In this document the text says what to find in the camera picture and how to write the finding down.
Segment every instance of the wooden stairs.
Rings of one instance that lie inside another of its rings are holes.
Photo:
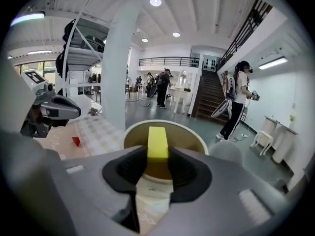
[[[216,72],[203,70],[191,116],[225,125],[229,120],[227,110],[217,118],[211,117],[214,110],[224,101],[224,99],[225,96],[218,74]]]

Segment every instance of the black railing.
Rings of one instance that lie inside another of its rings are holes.
[[[240,31],[236,35],[230,47],[219,61],[217,71],[224,66],[224,64],[241,48],[246,40],[258,28],[260,23],[264,20],[272,6],[263,2],[262,0],[255,0],[251,11],[249,12],[245,22]]]
[[[139,66],[144,65],[180,65],[198,67],[199,58],[188,57],[158,57],[149,59],[139,59]]]

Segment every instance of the yellow sponge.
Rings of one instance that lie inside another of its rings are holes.
[[[148,161],[168,161],[168,144],[164,127],[149,127]]]

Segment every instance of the white column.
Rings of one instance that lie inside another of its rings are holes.
[[[102,62],[101,100],[104,117],[125,131],[125,82],[132,33],[142,0],[127,0],[113,18]]]
[[[199,65],[198,65],[198,73],[197,73],[197,77],[196,77],[196,83],[195,83],[195,85],[193,87],[191,104],[190,104],[190,107],[189,107],[189,110],[188,110],[188,114],[189,115],[191,115],[191,113],[192,113],[192,109],[193,109],[193,106],[195,104],[195,100],[196,100],[196,96],[197,96],[197,92],[198,92],[200,76],[202,74],[203,55],[204,55],[204,53],[200,53]]]

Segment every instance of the white sneakers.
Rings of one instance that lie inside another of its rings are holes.
[[[216,138],[218,138],[218,139],[224,139],[224,135],[221,135],[221,133],[218,133],[217,135],[216,135]]]

